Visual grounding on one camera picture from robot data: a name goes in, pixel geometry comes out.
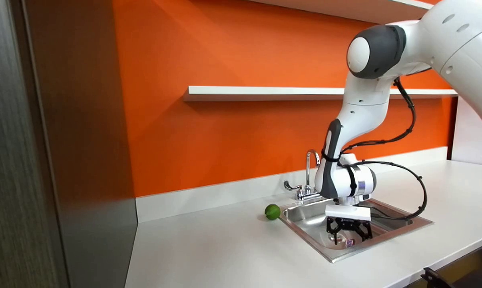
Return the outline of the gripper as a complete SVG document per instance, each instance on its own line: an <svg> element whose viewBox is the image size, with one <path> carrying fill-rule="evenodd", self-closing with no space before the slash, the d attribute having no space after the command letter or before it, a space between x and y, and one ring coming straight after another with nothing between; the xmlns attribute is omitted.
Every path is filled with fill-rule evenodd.
<svg viewBox="0 0 482 288"><path fill-rule="evenodd" d="M330 241L335 245L345 242L345 236L341 234L341 231L355 231L360 236L361 241L373 239L369 221L332 217L332 223L327 224L327 233Z"/></svg>

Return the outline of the stainless steel sink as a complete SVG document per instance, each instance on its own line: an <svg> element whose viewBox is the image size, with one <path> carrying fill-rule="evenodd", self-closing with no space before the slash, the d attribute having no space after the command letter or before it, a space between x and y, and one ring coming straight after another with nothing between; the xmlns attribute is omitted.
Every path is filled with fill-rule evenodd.
<svg viewBox="0 0 482 288"><path fill-rule="evenodd" d="M416 217L408 221L385 219L385 215L401 217L408 213L382 201L369 199L363 205L371 207L373 213L382 216L381 218L371 219L373 239L361 241L360 236L356 232L341 231L345 239L353 238L357 241L354 246L345 248L345 243L335 245L330 241L327 233L325 206L332 203L333 201L331 200L315 199L305 201L303 204L289 204L281 207L281 215L279 217L292 231L331 263L341 261L385 241L433 224L433 221L422 217Z"/></svg>

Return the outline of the chrome tap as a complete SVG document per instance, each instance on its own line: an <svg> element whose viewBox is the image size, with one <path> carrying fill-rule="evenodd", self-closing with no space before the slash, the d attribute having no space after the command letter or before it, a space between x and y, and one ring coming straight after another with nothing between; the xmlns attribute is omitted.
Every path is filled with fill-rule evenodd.
<svg viewBox="0 0 482 288"><path fill-rule="evenodd" d="M312 198L320 197L317 189L311 185L311 155L314 156L315 167L319 168L320 156L314 149L309 149L306 154L306 169L305 169L305 187L302 185L291 186L288 180L284 180L283 186L287 191L296 191L295 199L299 201L304 201Z"/></svg>

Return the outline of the white wall shelf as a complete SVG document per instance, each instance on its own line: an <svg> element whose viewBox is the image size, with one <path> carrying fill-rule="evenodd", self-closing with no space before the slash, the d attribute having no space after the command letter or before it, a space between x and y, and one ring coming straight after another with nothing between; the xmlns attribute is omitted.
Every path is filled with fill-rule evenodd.
<svg viewBox="0 0 482 288"><path fill-rule="evenodd" d="M343 88L189 86L185 102L341 100Z"/></svg>

